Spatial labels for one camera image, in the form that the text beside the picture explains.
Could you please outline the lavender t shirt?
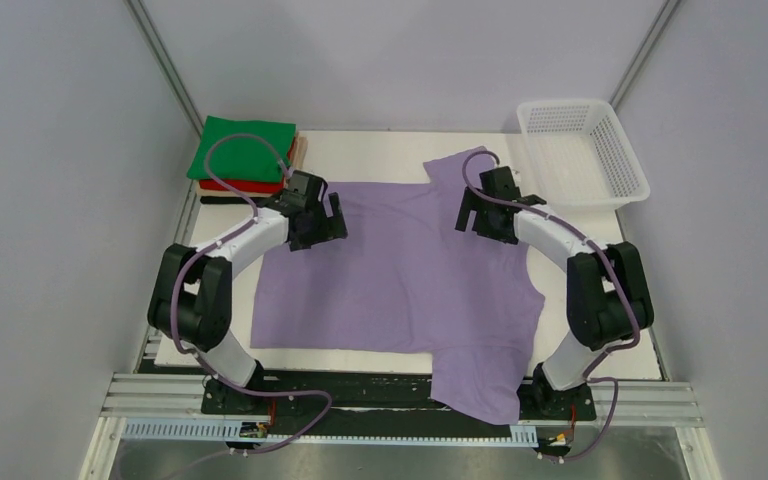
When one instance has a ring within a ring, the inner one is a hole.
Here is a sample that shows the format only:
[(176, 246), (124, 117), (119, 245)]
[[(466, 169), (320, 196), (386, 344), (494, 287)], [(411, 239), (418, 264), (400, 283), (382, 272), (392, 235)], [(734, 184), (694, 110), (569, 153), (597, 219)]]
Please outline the lavender t shirt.
[(525, 244), (455, 228), (465, 188), (493, 165), (476, 147), (426, 162), (424, 184), (339, 183), (347, 237), (264, 256), (252, 346), (427, 352), (433, 400), (517, 421), (545, 299)]

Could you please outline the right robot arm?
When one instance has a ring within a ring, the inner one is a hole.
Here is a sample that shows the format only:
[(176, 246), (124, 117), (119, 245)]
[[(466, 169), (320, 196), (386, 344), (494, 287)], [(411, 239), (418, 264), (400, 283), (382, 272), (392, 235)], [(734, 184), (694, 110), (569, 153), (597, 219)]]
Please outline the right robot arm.
[(592, 380), (611, 353), (636, 347), (654, 320), (640, 253), (629, 242), (600, 243), (560, 217), (536, 195), (523, 197), (507, 167), (479, 175), (464, 190), (456, 230), (472, 229), (502, 243), (523, 243), (565, 274), (569, 331), (535, 369), (531, 403), (556, 417), (570, 390)]

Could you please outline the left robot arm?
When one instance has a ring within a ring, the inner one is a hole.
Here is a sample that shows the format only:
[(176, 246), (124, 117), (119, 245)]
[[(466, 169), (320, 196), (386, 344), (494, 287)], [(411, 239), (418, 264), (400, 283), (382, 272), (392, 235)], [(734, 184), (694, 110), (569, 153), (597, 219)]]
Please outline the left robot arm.
[(215, 238), (163, 252), (147, 311), (151, 327), (229, 386), (228, 400), (243, 413), (258, 411), (267, 389), (255, 379), (258, 361), (230, 331), (235, 278), (275, 248), (306, 250), (348, 235), (338, 193), (308, 172), (248, 204), (250, 217)]

